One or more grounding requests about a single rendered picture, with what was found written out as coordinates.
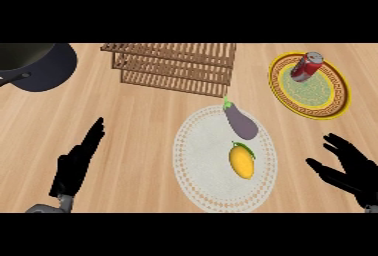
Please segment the yellow lemon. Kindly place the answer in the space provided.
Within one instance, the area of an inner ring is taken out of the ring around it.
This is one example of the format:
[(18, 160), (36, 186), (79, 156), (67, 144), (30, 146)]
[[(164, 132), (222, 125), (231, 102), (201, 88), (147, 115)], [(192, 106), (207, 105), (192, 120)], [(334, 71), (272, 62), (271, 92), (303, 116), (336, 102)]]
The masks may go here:
[(254, 176), (256, 155), (250, 147), (241, 142), (232, 142), (229, 163), (237, 175), (250, 180)]

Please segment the white round placemat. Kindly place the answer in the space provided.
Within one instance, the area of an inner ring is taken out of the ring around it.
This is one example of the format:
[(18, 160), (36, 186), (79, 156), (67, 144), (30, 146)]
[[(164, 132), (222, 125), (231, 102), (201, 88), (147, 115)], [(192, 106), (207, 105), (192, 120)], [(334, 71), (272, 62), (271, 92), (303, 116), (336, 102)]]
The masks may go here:
[[(278, 156), (269, 133), (253, 115), (259, 134), (244, 140), (235, 134), (222, 105), (200, 109), (184, 122), (173, 144), (173, 167), (184, 193), (207, 212), (252, 212), (269, 198), (278, 176)], [(254, 175), (243, 179), (229, 163), (229, 151), (241, 142), (252, 149)]]

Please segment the yellow patterned plate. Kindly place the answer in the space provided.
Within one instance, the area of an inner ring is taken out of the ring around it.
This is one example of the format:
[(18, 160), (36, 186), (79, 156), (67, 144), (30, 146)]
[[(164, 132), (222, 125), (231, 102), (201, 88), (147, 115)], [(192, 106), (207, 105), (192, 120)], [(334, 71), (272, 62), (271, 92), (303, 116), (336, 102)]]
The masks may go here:
[(269, 66), (269, 85), (284, 106), (299, 115), (330, 120), (340, 117), (352, 103), (347, 80), (328, 60), (305, 82), (291, 78), (291, 70), (300, 62), (303, 52), (281, 54)]

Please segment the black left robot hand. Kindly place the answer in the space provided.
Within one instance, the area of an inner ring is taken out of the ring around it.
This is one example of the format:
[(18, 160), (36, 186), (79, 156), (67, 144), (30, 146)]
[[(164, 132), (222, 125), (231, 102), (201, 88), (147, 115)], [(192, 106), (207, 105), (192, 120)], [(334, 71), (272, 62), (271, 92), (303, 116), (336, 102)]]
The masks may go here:
[(74, 146), (67, 155), (61, 155), (58, 158), (58, 171), (49, 192), (52, 197), (76, 196), (104, 135), (104, 118), (99, 118), (89, 129), (83, 142)]

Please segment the purple eggplant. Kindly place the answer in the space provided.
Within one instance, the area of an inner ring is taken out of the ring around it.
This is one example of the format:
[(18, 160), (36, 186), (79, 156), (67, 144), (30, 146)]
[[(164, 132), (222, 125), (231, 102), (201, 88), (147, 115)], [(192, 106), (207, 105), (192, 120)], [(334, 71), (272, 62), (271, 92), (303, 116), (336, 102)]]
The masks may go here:
[(243, 114), (237, 105), (229, 100), (225, 100), (223, 111), (237, 135), (244, 140), (252, 140), (259, 133), (256, 122)]

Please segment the red soda can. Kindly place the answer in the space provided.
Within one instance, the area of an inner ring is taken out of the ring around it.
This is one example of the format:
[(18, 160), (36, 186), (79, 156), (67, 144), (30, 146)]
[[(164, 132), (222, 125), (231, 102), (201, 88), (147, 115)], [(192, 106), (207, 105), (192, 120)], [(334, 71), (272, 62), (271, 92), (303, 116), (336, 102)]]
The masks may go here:
[(305, 82), (324, 64), (324, 56), (318, 52), (308, 52), (294, 69), (291, 70), (291, 78), (296, 82)]

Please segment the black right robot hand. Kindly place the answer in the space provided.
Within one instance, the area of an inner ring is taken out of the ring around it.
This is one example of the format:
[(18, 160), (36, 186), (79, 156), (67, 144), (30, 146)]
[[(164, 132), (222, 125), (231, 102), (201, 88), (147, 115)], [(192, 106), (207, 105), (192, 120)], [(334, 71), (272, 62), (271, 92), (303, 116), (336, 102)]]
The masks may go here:
[(325, 166), (314, 158), (306, 159), (309, 166), (328, 184), (355, 195), (364, 209), (368, 205), (378, 205), (378, 165), (345, 138), (330, 133), (324, 139), (324, 147), (337, 156), (345, 171)]

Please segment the dark grey pot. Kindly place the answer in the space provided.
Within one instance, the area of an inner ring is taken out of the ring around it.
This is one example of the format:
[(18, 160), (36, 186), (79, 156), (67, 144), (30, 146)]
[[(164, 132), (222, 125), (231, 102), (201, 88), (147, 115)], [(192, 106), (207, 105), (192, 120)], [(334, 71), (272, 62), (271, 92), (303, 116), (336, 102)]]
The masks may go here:
[(68, 43), (0, 43), (0, 87), (48, 91), (70, 79), (77, 62)]

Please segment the brown wooden tiered shelf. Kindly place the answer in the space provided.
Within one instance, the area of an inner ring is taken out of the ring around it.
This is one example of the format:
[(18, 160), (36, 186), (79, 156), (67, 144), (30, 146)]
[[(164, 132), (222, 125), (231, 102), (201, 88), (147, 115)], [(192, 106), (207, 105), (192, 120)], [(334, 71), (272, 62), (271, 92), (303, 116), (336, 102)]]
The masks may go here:
[(126, 84), (223, 98), (232, 80), (235, 43), (105, 43)]

